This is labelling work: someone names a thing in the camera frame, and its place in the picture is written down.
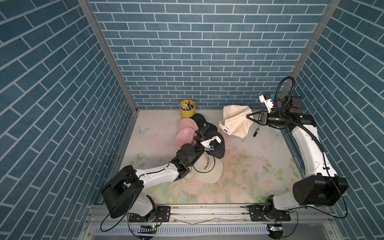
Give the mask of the beige Colorado cap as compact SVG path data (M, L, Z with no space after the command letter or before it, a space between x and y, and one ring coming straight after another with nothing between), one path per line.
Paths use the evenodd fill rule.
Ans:
M188 182L200 181L214 184L219 181L224 169L223 162L207 153L204 153L195 164L190 167L190 172L184 177Z
M223 108L223 120L219 122L219 127L224 133L244 139L253 123L247 118L252 113L248 106L230 105Z

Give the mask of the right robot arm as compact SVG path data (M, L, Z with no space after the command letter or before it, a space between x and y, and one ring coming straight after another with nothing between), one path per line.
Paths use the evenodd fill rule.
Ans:
M313 116L258 111L248 114L247 119L260 126L287 127L297 142L305 165L305 178L294 183L289 192L267 198L261 211L267 219L278 219L298 208L330 207L343 197L349 187L348 181L338 175L327 159Z

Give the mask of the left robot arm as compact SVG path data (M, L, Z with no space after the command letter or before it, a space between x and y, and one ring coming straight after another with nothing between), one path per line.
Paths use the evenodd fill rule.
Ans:
M111 180L101 188L101 194L113 219L127 214L143 217L145 221L152 220L158 212L158 206L151 196L141 199L143 190L168 182L175 182L187 176L198 160L220 145L218 132L208 131L204 127L195 131L194 145L183 144L177 150L176 156L167 164L144 170L136 170L128 165L122 168Z

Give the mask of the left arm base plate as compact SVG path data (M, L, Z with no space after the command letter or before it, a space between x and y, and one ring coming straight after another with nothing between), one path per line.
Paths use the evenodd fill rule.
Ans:
M170 206L157 206L157 209L150 211L144 217L138 214L129 214L130 223L160 223L169 222L171 207Z

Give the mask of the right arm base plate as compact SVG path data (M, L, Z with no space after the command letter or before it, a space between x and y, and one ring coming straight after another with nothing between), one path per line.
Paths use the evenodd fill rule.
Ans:
M276 210L273 207L267 208L265 205L246 206L252 222L289 222L291 216L287 211Z

